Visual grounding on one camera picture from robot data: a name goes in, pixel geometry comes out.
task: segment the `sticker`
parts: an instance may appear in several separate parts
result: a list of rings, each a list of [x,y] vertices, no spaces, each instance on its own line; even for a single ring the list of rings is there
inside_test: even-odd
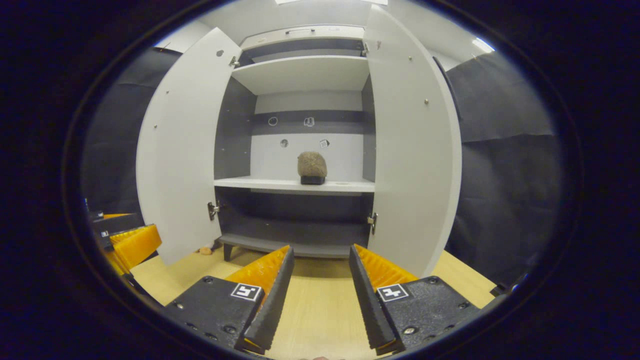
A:
[[[400,284],[378,288],[378,294],[380,294],[380,297],[384,302],[393,301],[409,296],[409,294],[407,294],[407,292]]]
[[[261,291],[260,286],[240,284],[236,285],[236,288],[231,292],[231,296],[239,297],[249,301],[255,301],[258,298],[258,294]]]

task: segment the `cabinet leg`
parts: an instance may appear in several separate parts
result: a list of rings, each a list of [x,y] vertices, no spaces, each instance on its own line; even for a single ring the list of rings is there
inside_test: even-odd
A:
[[[226,243],[222,244],[222,251],[224,252],[225,255],[225,261],[229,261],[231,260],[231,250],[234,248],[233,245],[229,245]]]

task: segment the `white shelf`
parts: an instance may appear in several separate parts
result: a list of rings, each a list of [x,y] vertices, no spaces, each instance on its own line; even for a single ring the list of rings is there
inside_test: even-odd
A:
[[[239,67],[231,76],[255,95],[362,91],[369,76],[369,64],[367,58],[357,56],[300,56]]]
[[[325,181],[322,185],[302,185],[300,180],[256,179],[251,176],[214,180],[214,186],[227,188],[251,188],[263,190],[287,190],[295,192],[366,192],[375,190],[375,183],[361,181]]]

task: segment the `ceiling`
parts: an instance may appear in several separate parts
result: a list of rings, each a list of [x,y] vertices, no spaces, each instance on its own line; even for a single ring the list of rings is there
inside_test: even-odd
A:
[[[371,3],[362,0],[301,0],[277,5],[275,0],[236,0],[199,18],[218,27],[240,44],[250,35],[309,24],[365,26]],[[482,51],[472,44],[476,37],[422,4],[409,0],[389,0],[382,6],[402,22],[421,42],[459,62]]]

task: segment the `metal hinge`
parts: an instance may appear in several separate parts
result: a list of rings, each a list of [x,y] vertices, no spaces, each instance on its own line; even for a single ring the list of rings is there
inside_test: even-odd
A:
[[[236,59],[236,57],[234,56],[233,58],[231,58],[231,61],[229,62],[229,66],[236,67],[238,65],[240,65],[240,62]]]
[[[367,217],[367,224],[371,225],[371,234],[376,234],[376,222],[378,222],[378,213],[373,213],[370,217]]]
[[[220,201],[218,201],[217,206],[213,206],[213,203],[209,202],[207,207],[209,208],[209,220],[213,221],[216,218],[216,214],[220,212]]]

